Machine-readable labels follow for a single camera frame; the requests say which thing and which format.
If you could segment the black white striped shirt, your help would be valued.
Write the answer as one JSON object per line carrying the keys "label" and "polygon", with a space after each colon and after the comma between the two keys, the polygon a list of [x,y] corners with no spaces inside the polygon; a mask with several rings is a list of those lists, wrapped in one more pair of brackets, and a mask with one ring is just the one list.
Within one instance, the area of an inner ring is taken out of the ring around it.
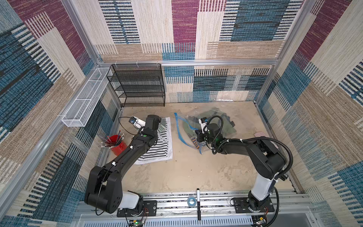
{"label": "black white striped shirt", "polygon": [[170,117],[165,117],[166,131],[159,133],[156,145],[152,146],[144,155],[137,159],[135,165],[145,165],[154,162],[169,161],[173,159],[173,143]]}

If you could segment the green patterned garment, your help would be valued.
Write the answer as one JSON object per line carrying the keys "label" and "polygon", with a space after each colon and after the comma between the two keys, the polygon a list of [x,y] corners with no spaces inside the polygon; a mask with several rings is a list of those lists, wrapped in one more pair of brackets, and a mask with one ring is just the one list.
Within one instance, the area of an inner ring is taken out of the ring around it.
{"label": "green patterned garment", "polygon": [[184,132],[188,135],[188,137],[196,137],[197,134],[195,133],[195,130],[202,129],[199,123],[199,119],[206,118],[208,121],[212,116],[215,115],[218,115],[223,119],[224,126],[221,131],[222,135],[234,136],[237,134],[234,121],[226,112],[223,112],[218,107],[196,108],[192,111],[189,111],[185,116],[183,116],[182,118],[184,119],[184,121],[180,120],[180,123],[182,123],[182,128]]}

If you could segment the black marker pen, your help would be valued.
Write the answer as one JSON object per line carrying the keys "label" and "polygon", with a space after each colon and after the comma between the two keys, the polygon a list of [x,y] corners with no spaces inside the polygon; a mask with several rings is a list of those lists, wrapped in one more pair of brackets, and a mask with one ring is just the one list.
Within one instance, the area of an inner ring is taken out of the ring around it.
{"label": "black marker pen", "polygon": [[198,221],[201,221],[200,189],[199,188],[197,188],[196,194],[197,194],[197,218],[198,218]]}

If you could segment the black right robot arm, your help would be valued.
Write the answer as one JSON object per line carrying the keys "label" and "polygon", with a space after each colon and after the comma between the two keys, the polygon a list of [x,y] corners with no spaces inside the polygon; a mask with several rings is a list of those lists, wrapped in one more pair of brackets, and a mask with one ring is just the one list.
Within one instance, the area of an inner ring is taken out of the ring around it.
{"label": "black right robot arm", "polygon": [[228,139],[221,134],[217,124],[207,124],[195,130],[197,142],[211,145],[213,154],[244,155],[253,163],[258,175],[247,197],[251,212],[261,211],[278,179],[286,180],[285,174],[293,165],[293,154],[287,145],[268,137]]}

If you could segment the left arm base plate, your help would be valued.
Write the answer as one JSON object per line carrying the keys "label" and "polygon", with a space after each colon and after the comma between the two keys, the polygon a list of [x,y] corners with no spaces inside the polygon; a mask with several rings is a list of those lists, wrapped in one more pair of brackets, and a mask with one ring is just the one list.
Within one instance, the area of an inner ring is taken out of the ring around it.
{"label": "left arm base plate", "polygon": [[157,214],[157,201],[146,200],[138,203],[135,209],[122,209],[117,211],[118,218],[145,218],[155,217]]}

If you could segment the green white striped tank top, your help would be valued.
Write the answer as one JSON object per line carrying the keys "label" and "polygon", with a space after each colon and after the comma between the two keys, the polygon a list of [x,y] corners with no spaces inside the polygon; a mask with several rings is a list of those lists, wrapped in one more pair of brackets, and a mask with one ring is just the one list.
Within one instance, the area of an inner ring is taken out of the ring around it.
{"label": "green white striped tank top", "polygon": [[[142,126],[145,126],[145,124],[146,124],[146,118],[141,118],[140,120],[144,122],[144,123],[141,123],[141,125]],[[157,131],[159,133],[162,133],[162,132],[166,131],[166,129],[167,129],[166,118],[165,117],[161,117],[161,121],[159,123],[158,130]]]}

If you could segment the red cup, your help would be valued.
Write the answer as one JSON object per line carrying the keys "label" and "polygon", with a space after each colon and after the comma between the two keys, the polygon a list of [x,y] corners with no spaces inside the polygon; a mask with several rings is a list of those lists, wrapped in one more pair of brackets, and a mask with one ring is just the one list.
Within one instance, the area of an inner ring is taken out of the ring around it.
{"label": "red cup", "polygon": [[127,144],[123,141],[121,143],[121,145],[115,147],[115,148],[111,148],[110,150],[112,151],[112,153],[116,156],[119,156],[120,154],[122,154],[125,149],[127,148]]}

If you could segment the clear vacuum bag blue zip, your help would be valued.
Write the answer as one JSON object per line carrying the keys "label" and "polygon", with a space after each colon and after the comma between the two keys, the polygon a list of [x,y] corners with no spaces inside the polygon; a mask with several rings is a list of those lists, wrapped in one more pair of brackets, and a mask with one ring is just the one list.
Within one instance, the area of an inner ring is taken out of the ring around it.
{"label": "clear vacuum bag blue zip", "polygon": [[235,136],[236,125],[231,117],[217,107],[196,108],[185,114],[174,113],[179,140],[199,154],[212,148],[212,141],[219,136]]}

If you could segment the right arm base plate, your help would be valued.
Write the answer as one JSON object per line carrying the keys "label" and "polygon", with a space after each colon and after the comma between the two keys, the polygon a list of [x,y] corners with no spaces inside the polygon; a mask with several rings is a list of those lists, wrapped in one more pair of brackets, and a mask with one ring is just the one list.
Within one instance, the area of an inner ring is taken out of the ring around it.
{"label": "right arm base plate", "polygon": [[230,202],[236,213],[272,213],[275,211],[270,197],[262,201],[249,197],[235,197]]}

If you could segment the black mesh shelf rack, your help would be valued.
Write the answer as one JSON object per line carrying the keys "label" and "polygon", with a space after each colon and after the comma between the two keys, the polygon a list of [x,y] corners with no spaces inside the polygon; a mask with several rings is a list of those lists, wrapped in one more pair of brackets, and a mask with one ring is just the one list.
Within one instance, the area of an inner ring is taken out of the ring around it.
{"label": "black mesh shelf rack", "polygon": [[164,107],[162,67],[154,64],[113,64],[107,79],[121,107]]}

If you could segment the pens in red cup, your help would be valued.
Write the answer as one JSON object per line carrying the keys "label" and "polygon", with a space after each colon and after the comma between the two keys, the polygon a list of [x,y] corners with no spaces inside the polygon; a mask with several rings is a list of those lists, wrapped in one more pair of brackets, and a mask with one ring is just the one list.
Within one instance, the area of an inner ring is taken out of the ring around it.
{"label": "pens in red cup", "polygon": [[101,140],[101,145],[100,145],[100,148],[115,148],[119,145],[121,145],[121,143],[123,142],[124,140],[124,133],[121,134],[121,131],[118,132],[117,135],[113,135],[113,136],[107,136],[106,138],[105,137],[100,137],[100,140]]}

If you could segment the blue tape roll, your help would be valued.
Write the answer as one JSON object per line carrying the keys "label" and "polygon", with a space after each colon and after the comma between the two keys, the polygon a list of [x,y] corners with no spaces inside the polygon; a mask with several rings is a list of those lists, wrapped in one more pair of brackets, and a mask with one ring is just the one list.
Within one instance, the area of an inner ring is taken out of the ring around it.
{"label": "blue tape roll", "polygon": [[194,196],[189,196],[187,199],[187,204],[189,208],[194,208],[197,206],[197,199]]}

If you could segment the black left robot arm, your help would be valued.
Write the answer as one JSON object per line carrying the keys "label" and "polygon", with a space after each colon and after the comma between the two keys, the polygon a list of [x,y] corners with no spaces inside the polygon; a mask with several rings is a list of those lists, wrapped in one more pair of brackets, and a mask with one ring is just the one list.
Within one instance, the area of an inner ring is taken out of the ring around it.
{"label": "black left robot arm", "polygon": [[92,168],[85,192],[86,204],[107,213],[120,208],[123,199],[122,179],[137,159],[155,145],[160,122],[159,116],[148,115],[145,126],[139,129],[119,156],[103,167]]}

